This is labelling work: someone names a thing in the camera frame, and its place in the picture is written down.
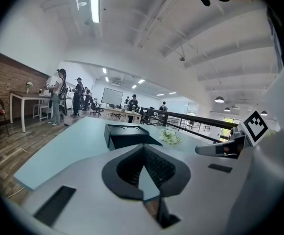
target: railing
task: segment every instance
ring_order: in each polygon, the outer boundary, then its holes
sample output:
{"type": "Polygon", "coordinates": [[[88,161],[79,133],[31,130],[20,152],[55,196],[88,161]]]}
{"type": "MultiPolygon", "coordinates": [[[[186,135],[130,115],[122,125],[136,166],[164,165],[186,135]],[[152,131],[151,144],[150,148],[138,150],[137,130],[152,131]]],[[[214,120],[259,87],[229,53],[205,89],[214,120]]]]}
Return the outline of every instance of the railing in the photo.
{"type": "Polygon", "coordinates": [[[195,117],[174,112],[164,112],[149,108],[141,108],[139,113],[142,115],[141,123],[151,124],[155,126],[169,126],[177,131],[183,130],[202,138],[211,140],[214,143],[219,143],[221,141],[203,135],[200,132],[209,132],[210,126],[228,130],[231,130],[233,127],[237,126],[237,124],[235,123],[228,123],[215,119],[195,117]]]}

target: white flowers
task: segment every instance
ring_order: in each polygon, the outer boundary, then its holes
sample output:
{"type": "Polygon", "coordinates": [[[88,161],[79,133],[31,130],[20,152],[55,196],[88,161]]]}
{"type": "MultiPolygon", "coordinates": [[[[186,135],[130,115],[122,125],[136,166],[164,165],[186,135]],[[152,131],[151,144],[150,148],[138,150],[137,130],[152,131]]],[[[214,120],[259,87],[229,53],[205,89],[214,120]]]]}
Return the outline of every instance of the white flowers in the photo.
{"type": "Polygon", "coordinates": [[[26,86],[27,86],[27,88],[32,88],[33,84],[32,84],[32,82],[27,82],[26,86]]]}
{"type": "Polygon", "coordinates": [[[171,131],[168,129],[161,129],[159,138],[171,145],[181,142],[181,139],[175,135],[175,131],[171,131]]]}

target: white shirt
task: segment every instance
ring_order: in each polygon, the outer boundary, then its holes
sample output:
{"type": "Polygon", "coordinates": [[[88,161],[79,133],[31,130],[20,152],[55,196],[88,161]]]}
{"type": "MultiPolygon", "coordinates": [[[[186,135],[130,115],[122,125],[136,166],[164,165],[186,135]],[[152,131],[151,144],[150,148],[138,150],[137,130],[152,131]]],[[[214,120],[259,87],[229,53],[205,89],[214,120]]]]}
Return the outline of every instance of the white shirt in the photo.
{"type": "Polygon", "coordinates": [[[58,77],[58,79],[57,79],[56,82],[59,83],[59,86],[58,86],[57,89],[54,89],[54,94],[57,94],[57,95],[58,95],[58,94],[60,93],[61,89],[62,89],[63,80],[62,80],[60,77],[58,77]]]}

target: light blue tabletop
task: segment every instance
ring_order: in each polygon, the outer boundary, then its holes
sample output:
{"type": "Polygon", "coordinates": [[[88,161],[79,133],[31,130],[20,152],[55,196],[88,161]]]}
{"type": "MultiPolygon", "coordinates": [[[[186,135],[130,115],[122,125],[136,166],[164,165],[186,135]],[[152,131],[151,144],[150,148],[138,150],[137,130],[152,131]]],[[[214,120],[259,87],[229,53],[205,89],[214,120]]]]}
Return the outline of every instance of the light blue tabletop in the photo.
{"type": "MultiPolygon", "coordinates": [[[[104,138],[106,124],[137,125],[133,123],[123,123],[93,117],[85,117],[67,128],[44,147],[42,147],[42,149],[34,154],[15,173],[14,177],[24,187],[30,190],[35,190],[39,185],[72,163],[105,152],[110,152],[107,148],[104,138]]],[[[150,136],[163,144],[164,147],[169,147],[184,152],[195,152],[195,147],[197,145],[206,144],[204,141],[195,139],[181,132],[177,132],[176,134],[181,138],[182,142],[171,146],[159,139],[159,131],[163,127],[145,124],[140,126],[149,131],[150,136]]],[[[145,168],[143,168],[140,175],[139,188],[144,191],[144,199],[155,197],[158,192],[158,189],[156,189],[156,186],[154,186],[154,183],[145,168]]]]}

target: desk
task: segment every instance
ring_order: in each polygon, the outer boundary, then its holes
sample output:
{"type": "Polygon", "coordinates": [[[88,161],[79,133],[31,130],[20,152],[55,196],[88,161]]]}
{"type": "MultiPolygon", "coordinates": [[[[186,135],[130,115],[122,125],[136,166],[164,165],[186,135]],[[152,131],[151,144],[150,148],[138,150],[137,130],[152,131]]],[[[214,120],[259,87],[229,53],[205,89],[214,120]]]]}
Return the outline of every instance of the desk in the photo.
{"type": "Polygon", "coordinates": [[[51,96],[40,95],[38,93],[26,93],[26,92],[10,92],[10,100],[9,100],[9,114],[10,114],[10,123],[13,123],[13,97],[17,97],[21,99],[21,126],[22,132],[25,132],[25,124],[24,124],[24,101],[25,100],[42,100],[49,99],[52,100],[52,110],[50,117],[53,117],[53,98],[51,96]]]}
{"type": "Polygon", "coordinates": [[[132,117],[135,117],[135,118],[139,118],[138,123],[141,122],[142,115],[139,114],[139,113],[136,113],[136,112],[132,113],[132,111],[121,111],[121,109],[112,108],[112,107],[102,107],[102,109],[104,109],[104,111],[108,111],[108,112],[114,112],[114,113],[118,113],[118,114],[124,114],[124,115],[132,116],[132,117]]]}
{"type": "MultiPolygon", "coordinates": [[[[123,125],[122,122],[94,117],[85,117],[76,122],[35,153],[14,174],[15,179],[29,190],[35,190],[74,162],[109,152],[104,137],[106,124],[123,125]]],[[[176,134],[182,142],[172,146],[159,139],[159,131],[163,127],[146,124],[139,126],[149,131],[150,136],[163,144],[164,147],[178,150],[178,152],[193,153],[197,145],[207,144],[204,141],[177,132],[176,134]]],[[[158,195],[158,189],[145,168],[141,172],[140,182],[145,191],[145,199],[158,195]]]]}

